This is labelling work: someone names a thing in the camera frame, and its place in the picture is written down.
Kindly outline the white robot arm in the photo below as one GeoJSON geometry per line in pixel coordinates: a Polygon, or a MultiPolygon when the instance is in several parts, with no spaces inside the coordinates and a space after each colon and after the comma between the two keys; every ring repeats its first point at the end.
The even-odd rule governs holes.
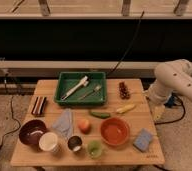
{"type": "Polygon", "coordinates": [[[159,63],[154,69],[155,81],[146,91],[151,114],[158,121],[164,113],[164,104],[173,91],[192,102],[192,64],[185,59],[159,63]]]}

